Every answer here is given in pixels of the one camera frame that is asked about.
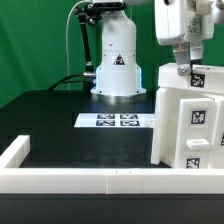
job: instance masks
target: white border frame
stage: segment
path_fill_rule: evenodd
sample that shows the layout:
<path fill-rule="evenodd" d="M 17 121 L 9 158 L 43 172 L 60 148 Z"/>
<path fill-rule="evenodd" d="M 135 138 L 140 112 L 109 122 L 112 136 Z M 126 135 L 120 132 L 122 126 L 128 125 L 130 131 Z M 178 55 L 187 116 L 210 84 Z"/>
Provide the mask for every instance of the white border frame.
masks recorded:
<path fill-rule="evenodd" d="M 221 169 L 18 168 L 30 151 L 18 136 L 0 157 L 2 194 L 224 194 Z"/>

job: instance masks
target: black tabletop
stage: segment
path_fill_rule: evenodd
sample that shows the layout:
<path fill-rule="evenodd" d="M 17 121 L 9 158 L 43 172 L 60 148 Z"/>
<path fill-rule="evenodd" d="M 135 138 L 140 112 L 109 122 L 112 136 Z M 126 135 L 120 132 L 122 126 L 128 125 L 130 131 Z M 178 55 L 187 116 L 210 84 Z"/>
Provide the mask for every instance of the black tabletop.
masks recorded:
<path fill-rule="evenodd" d="M 82 91 L 26 92 L 0 110 L 0 149 L 28 134 L 31 153 L 22 167 L 157 167 L 150 163 L 150 128 L 74 128 L 79 113 L 142 114 L 154 107 L 153 92 L 125 104 L 92 100 Z"/>

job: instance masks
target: robot warning label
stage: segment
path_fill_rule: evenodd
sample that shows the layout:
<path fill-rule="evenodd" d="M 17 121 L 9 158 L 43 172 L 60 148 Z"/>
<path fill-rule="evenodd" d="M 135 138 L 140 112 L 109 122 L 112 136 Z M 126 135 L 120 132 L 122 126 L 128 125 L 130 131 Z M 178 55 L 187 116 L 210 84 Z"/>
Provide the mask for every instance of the robot warning label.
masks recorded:
<path fill-rule="evenodd" d="M 114 65 L 125 65 L 124 59 L 122 58 L 121 54 L 117 56 L 117 59 L 115 60 Z"/>

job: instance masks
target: white block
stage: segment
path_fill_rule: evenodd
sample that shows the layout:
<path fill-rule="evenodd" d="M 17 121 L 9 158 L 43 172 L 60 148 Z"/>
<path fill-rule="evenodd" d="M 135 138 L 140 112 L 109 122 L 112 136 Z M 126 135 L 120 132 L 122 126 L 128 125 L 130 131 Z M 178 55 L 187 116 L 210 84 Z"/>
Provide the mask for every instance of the white block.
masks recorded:
<path fill-rule="evenodd" d="M 190 76 L 179 76 L 175 63 L 169 63 L 159 68 L 158 85 L 160 87 L 224 94 L 223 83 L 223 67 L 194 65 L 193 75 Z"/>
<path fill-rule="evenodd" d="M 224 151 L 224 97 L 217 101 L 212 144 L 216 150 Z"/>
<path fill-rule="evenodd" d="M 210 156 L 208 142 L 212 141 L 215 109 L 216 104 L 210 98 L 180 100 L 175 155 L 176 168 L 208 168 Z M 199 141 L 192 141 L 194 139 L 206 140 L 201 140 L 201 144 L 199 144 Z"/>
<path fill-rule="evenodd" d="M 156 111 L 154 119 L 154 133 L 152 142 L 151 162 L 159 164 L 161 155 L 165 150 L 166 145 L 166 124 L 168 115 L 168 90 L 160 88 L 156 93 Z"/>
<path fill-rule="evenodd" d="M 0 193 L 105 194 L 105 170 L 2 169 Z"/>
<path fill-rule="evenodd" d="M 210 143 L 206 139 L 187 140 L 187 146 L 191 150 L 209 150 Z"/>
<path fill-rule="evenodd" d="M 223 170 L 142 170 L 142 194 L 223 194 L 223 186 Z"/>
<path fill-rule="evenodd" d="M 17 168 L 30 151 L 30 137 L 18 136 L 0 157 L 0 168 Z"/>
<path fill-rule="evenodd" d="M 118 169 L 106 175 L 107 194 L 141 194 L 140 169 Z"/>

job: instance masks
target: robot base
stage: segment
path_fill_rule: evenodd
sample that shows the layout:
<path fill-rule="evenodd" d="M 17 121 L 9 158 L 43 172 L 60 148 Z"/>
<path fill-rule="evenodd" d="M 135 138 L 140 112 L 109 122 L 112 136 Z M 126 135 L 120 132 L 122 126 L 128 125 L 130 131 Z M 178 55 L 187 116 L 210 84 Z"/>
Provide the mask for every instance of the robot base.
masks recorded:
<path fill-rule="evenodd" d="M 130 96 L 111 96 L 102 95 L 98 93 L 91 93 L 91 97 L 94 100 L 104 101 L 108 103 L 133 103 L 146 99 L 146 92 L 138 93 Z"/>

